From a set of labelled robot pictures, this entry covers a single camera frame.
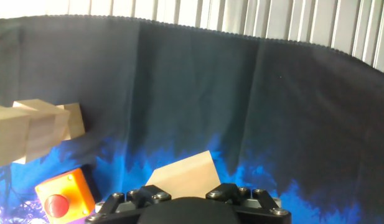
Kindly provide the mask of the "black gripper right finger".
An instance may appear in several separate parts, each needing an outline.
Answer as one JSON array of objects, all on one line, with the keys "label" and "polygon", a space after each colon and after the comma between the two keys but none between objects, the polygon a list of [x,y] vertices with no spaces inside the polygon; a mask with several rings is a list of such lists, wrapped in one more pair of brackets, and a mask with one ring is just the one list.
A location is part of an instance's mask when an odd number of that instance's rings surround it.
[{"label": "black gripper right finger", "polygon": [[291,212],[282,208],[281,200],[270,196],[265,189],[225,183],[206,193],[205,198],[227,204],[242,224],[292,224]]}]

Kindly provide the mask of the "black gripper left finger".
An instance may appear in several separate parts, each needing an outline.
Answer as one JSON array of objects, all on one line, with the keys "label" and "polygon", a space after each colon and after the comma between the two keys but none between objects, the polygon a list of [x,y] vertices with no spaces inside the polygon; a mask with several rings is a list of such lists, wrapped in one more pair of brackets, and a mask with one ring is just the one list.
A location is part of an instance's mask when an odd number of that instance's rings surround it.
[{"label": "black gripper left finger", "polygon": [[166,202],[172,195],[155,185],[144,185],[126,193],[115,192],[104,202],[95,205],[95,212],[85,219],[85,223],[103,223],[110,215],[125,216],[127,212],[141,212],[143,208]]}]

